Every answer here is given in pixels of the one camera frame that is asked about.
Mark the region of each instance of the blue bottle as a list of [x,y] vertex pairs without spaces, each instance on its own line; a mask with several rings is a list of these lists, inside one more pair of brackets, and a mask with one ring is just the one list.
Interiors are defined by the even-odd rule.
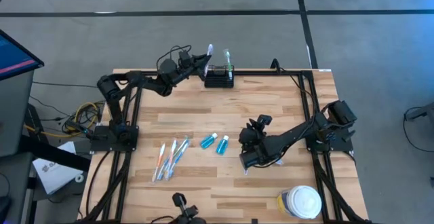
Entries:
[[217,149],[216,149],[216,153],[223,155],[224,152],[226,151],[226,148],[228,147],[228,140],[229,137],[228,136],[223,136],[223,139],[220,140]]
[[216,138],[217,138],[217,133],[213,133],[213,134],[205,137],[201,142],[201,147],[204,149],[208,148],[214,142],[214,139],[216,139]]

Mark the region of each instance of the wooden table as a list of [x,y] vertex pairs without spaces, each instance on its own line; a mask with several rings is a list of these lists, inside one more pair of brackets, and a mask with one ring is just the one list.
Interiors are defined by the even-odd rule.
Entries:
[[[117,69],[115,73],[127,71]],[[337,100],[332,73],[314,70],[313,74],[320,107]],[[107,122],[110,117],[104,111],[103,120]],[[205,89],[198,77],[191,77],[168,97],[143,90],[138,120],[140,138],[132,154],[122,221],[149,223],[163,215],[177,217],[180,211],[174,206],[172,195],[180,192],[186,196],[187,205],[196,205],[198,216],[208,223],[250,223],[251,219],[260,223],[321,223],[321,215],[314,220],[301,220],[277,210],[276,197],[282,190],[297,185],[316,188],[312,158],[304,140],[290,147],[282,166],[250,168],[248,175],[244,175],[239,161],[238,135],[249,118],[257,119],[260,114],[273,117],[266,128],[270,135],[281,134],[305,122],[300,90],[290,77],[236,76],[231,90]],[[218,134],[218,140],[229,136],[229,146],[223,156],[215,152],[218,142],[208,149],[199,146],[204,136],[213,132]],[[182,142],[186,135],[191,139],[191,146],[176,165],[174,176],[169,181],[152,183],[161,144],[166,143],[167,155],[173,138]],[[103,155],[97,153],[92,157],[89,176]],[[98,171],[90,196],[91,208],[107,188],[112,158],[113,153]],[[343,153],[333,152],[331,158],[338,190],[358,215],[367,218],[354,162]],[[90,179],[87,178],[85,193]],[[115,215],[117,196],[115,193],[111,218]],[[329,196],[327,201],[333,219]],[[85,202],[86,194],[83,194],[82,213]]]

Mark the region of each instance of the white container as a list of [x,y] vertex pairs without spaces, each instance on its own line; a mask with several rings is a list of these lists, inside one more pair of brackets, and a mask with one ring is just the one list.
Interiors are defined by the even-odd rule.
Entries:
[[277,208],[280,212],[301,219],[315,219],[321,206],[317,190],[309,186],[297,186],[282,191],[277,197]]

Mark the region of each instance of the gray floor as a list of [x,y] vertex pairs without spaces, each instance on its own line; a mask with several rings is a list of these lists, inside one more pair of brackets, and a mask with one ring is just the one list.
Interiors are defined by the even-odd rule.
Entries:
[[[434,0],[304,0],[308,10],[433,9]],[[298,9],[297,0],[2,0],[0,12]],[[432,223],[434,155],[412,148],[403,112],[434,101],[434,15],[309,16],[319,68],[332,69],[341,99],[359,120],[357,171],[371,220]],[[95,84],[114,68],[153,68],[173,45],[229,48],[237,67],[308,68],[300,16],[0,18],[0,28],[45,61],[35,80]],[[32,95],[63,111],[102,97],[95,90],[34,85]],[[34,103],[41,117],[58,114]],[[58,125],[46,123],[58,128]],[[425,118],[407,124],[412,141],[434,150]],[[72,221],[80,197],[42,202],[37,223]]]

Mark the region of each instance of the computer monitor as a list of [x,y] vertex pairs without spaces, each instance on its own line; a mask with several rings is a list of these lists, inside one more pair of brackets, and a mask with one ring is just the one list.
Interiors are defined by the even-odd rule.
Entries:
[[43,65],[40,59],[0,30],[0,81]]

